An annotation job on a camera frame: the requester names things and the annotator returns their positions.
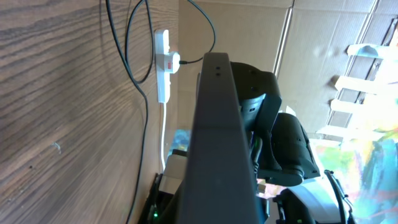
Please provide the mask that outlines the Samsung Galaxy smartphone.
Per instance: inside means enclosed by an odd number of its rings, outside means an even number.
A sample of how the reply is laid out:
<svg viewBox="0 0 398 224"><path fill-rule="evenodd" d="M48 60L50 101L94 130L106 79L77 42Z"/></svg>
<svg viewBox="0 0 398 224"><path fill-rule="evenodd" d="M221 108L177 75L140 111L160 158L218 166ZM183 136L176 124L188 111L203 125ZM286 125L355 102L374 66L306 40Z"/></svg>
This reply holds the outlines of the Samsung Galaxy smartphone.
<svg viewBox="0 0 398 224"><path fill-rule="evenodd" d="M228 54L205 54L177 223L263 223L238 108Z"/></svg>

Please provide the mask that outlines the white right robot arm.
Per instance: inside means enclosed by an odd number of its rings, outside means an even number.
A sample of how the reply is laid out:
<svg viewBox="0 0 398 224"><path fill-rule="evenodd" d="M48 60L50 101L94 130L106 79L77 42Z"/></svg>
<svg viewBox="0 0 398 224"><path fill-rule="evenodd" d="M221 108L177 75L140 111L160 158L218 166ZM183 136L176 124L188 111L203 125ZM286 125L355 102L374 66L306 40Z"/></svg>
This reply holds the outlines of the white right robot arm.
<svg viewBox="0 0 398 224"><path fill-rule="evenodd" d="M299 119L281 112L276 77L231 63L254 176L282 187L276 223L354 223L353 204L333 171L321 170Z"/></svg>

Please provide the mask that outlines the white charger plug adapter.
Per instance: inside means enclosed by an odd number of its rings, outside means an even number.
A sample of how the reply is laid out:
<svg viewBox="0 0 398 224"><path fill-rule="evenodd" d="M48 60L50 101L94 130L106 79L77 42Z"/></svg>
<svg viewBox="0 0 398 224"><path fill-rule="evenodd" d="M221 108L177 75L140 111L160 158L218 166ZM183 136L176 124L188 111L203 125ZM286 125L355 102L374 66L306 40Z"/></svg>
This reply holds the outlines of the white charger plug adapter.
<svg viewBox="0 0 398 224"><path fill-rule="evenodd" d="M177 73L180 68L178 52L159 53L155 55L156 69L160 72Z"/></svg>

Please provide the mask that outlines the white power strip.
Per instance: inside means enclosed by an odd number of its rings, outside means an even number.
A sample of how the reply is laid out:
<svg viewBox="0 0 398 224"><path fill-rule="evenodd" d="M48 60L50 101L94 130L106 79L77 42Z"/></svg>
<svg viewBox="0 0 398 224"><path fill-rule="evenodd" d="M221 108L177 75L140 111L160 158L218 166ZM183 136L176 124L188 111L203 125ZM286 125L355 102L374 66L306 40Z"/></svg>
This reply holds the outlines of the white power strip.
<svg viewBox="0 0 398 224"><path fill-rule="evenodd" d="M155 31L155 55L166 54L170 50L169 31L159 29ZM167 103L170 99L170 73L160 72L156 69L158 102Z"/></svg>

